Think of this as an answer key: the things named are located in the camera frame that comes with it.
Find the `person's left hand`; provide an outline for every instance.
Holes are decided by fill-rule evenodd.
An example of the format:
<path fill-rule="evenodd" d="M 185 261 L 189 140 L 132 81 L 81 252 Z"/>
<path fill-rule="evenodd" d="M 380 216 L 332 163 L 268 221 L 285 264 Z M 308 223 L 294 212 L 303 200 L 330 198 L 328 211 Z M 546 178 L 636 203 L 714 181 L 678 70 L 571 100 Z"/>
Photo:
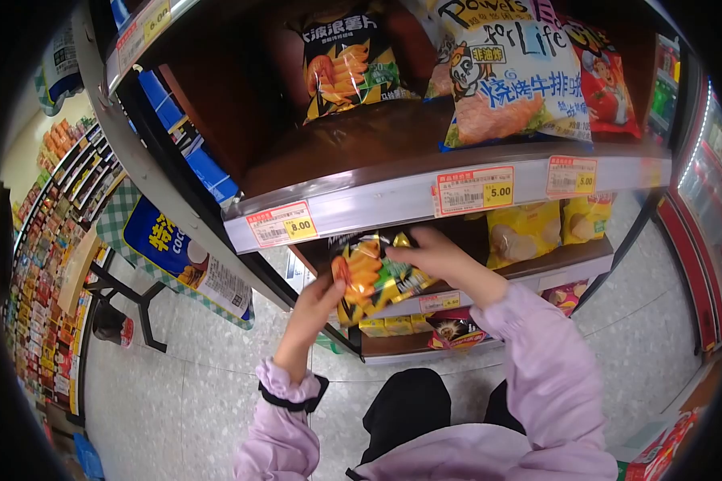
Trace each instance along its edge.
<path fill-rule="evenodd" d="M 286 332 L 273 356 L 276 366 L 289 371 L 292 382 L 299 384 L 305 377 L 310 346 L 327 323 L 329 313 L 337 309 L 344 293 L 345 282 L 333 282 L 332 275 L 326 274 L 318 277 L 299 295 L 292 317 L 286 324 Z"/>

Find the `black pants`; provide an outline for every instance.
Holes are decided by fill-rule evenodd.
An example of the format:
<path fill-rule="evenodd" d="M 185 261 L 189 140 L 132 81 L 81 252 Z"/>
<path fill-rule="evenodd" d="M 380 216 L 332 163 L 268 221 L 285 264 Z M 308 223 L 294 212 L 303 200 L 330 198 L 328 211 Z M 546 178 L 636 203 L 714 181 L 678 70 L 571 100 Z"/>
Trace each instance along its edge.
<path fill-rule="evenodd" d="M 508 412 L 503 381 L 490 394 L 484 422 L 505 426 L 526 435 L 524 428 Z M 450 425 L 452 399 L 441 376 L 419 368 L 397 372 L 385 383 L 363 417 L 363 427 L 371 435 L 361 464 L 374 461 L 391 449 L 427 432 Z"/>

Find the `hand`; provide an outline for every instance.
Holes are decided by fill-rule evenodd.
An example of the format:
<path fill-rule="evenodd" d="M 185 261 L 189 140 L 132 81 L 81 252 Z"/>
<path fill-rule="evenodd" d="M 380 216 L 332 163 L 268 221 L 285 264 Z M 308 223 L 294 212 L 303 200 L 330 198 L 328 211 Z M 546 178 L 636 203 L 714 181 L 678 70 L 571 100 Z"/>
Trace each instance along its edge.
<path fill-rule="evenodd" d="M 388 247 L 385 254 L 390 260 L 414 265 L 428 275 L 444 279 L 468 294 L 482 309 L 505 296 L 508 281 L 473 260 L 441 232 L 432 227 L 414 227 L 411 232 L 420 248 Z"/>
<path fill-rule="evenodd" d="M 273 363 L 288 371 L 292 382 L 299 384 L 305 377 L 310 346 L 344 293 L 345 282 L 338 280 L 333 283 L 330 274 L 318 277 L 302 290 L 273 356 Z"/>

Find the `black and yellow chip bag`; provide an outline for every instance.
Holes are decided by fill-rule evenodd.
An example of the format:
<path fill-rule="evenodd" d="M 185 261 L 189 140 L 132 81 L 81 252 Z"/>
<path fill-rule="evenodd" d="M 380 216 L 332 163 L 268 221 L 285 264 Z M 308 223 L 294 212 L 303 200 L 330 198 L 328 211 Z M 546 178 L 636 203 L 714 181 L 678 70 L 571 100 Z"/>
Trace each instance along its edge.
<path fill-rule="evenodd" d="M 332 275 L 346 284 L 343 300 L 337 306 L 343 326 L 374 317 L 387 305 L 417 295 L 438 280 L 417 267 L 388 259 L 386 247 L 416 247 L 416 242 L 399 228 L 329 240 Z"/>
<path fill-rule="evenodd" d="M 299 23 L 310 95 L 305 122 L 361 104 L 418 98 L 401 86 L 382 12 L 377 2 L 340 2 Z"/>

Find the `store aisle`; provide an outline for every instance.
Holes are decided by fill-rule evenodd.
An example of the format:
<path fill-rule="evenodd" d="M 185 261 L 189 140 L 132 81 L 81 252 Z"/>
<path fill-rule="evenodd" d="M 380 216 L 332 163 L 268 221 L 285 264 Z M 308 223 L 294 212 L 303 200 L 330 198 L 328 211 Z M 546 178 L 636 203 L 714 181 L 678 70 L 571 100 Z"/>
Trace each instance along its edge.
<path fill-rule="evenodd" d="M 638 210 L 630 193 L 618 196 L 607 229 L 614 246 Z M 286 249 L 266 254 L 276 269 L 285 270 Z M 139 292 L 152 284 L 122 259 L 112 270 Z M 662 411 L 700 365 L 683 289 L 660 232 L 648 224 L 607 283 L 574 316 L 604 372 L 608 443 L 623 441 Z M 114 303 L 136 317 L 128 301 Z M 254 368 L 272 354 L 288 319 L 256 293 L 254 303 L 255 328 L 245 332 L 166 289 L 150 309 L 154 337 L 168 343 L 166 354 L 142 346 L 138 330 L 129 350 L 91 339 L 87 430 L 107 479 L 231 479 L 231 458 L 258 398 Z M 365 366 L 320 347 L 311 359 L 312 369 L 333 381 L 310 418 L 322 447 L 312 478 L 339 479 L 369 441 L 361 425 L 366 408 L 391 374 L 411 366 Z M 504 378 L 502 361 L 502 350 L 494 350 L 425 364 L 443 376 L 453 422 L 483 417 L 491 389 Z"/>

